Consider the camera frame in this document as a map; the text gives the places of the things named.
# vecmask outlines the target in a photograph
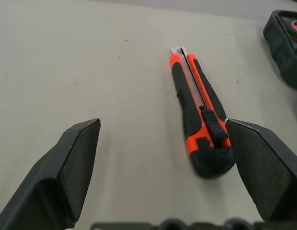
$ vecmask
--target orange utility knife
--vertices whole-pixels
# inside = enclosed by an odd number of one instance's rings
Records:
[[[235,164],[225,127],[226,114],[193,54],[172,48],[170,61],[182,109],[186,147],[195,172],[203,178],[225,174]]]

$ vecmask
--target white table surface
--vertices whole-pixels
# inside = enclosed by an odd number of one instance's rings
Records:
[[[0,0],[0,212],[64,130],[100,118],[75,229],[169,217],[260,220],[236,166],[211,181],[192,171],[169,57],[172,46],[186,46],[228,117],[271,129],[297,154],[297,92],[279,79],[270,57],[262,36],[268,18]]]

